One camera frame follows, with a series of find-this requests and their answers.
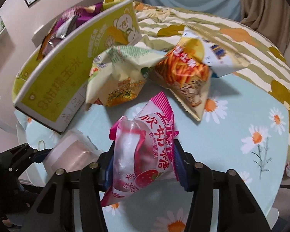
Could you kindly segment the purple snack bag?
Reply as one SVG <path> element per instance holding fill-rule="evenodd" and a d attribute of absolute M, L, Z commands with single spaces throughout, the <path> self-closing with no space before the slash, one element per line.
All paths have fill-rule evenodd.
<path fill-rule="evenodd" d="M 102 11 L 102 2 L 89 7 L 74 6 L 56 19 L 48 34 L 44 37 L 37 56 L 37 61 L 42 60 L 63 41 L 72 31 L 79 28 Z"/>

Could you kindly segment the right beige curtain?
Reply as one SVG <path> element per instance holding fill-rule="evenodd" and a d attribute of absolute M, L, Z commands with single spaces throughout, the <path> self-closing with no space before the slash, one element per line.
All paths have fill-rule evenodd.
<path fill-rule="evenodd" d="M 268 38 L 285 53 L 290 42 L 290 6 L 286 0 L 240 0 L 241 23 Z"/>

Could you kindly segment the pink tissue pack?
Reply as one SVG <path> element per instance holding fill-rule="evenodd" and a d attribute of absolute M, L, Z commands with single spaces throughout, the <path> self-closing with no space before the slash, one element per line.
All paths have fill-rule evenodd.
<path fill-rule="evenodd" d="M 69 130 L 43 161 L 49 176 L 56 170 L 78 171 L 97 161 L 102 151 L 77 129 Z"/>

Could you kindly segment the floral striped duvet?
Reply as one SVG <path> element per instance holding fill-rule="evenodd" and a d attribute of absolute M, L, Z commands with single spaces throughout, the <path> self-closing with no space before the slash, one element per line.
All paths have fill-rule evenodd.
<path fill-rule="evenodd" d="M 290 146 L 290 68 L 271 41 L 241 23 L 211 14 L 137 1 L 133 6 L 142 34 L 139 47 L 169 50 L 179 41 L 184 26 L 189 25 L 241 53 L 250 65 L 236 75 L 260 87 L 287 108 Z"/>

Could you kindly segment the green yellow cardboard box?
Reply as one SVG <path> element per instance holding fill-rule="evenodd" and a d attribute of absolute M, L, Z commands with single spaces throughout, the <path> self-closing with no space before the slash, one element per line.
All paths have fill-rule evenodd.
<path fill-rule="evenodd" d="M 95 57 L 114 45 L 141 39 L 133 0 L 123 0 L 82 24 L 41 61 L 32 53 L 20 70 L 13 105 L 58 133 L 66 130 L 86 98 Z"/>

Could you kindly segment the pink strawberry candy bag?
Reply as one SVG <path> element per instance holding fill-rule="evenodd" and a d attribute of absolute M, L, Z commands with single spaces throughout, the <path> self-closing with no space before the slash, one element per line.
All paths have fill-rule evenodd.
<path fill-rule="evenodd" d="M 174 112 L 164 92 L 152 97 L 133 119 L 121 117 L 110 129 L 114 141 L 113 182 L 101 205 L 116 204 L 155 180 L 175 178 Z"/>

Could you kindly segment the orange fries snack bag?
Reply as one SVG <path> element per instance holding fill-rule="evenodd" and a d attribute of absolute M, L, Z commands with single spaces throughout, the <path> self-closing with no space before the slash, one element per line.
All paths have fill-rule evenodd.
<path fill-rule="evenodd" d="M 200 121 L 208 98 L 211 77 L 222 77 L 249 66 L 235 49 L 185 26 L 179 42 L 150 70 L 150 78 L 169 89 L 191 116 Z"/>

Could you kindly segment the cream green snack bag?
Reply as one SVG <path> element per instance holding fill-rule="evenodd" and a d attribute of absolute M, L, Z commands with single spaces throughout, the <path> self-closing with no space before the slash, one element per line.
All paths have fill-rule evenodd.
<path fill-rule="evenodd" d="M 165 52 L 136 46 L 112 46 L 93 60 L 86 90 L 86 107 L 113 107 L 134 100 Z"/>

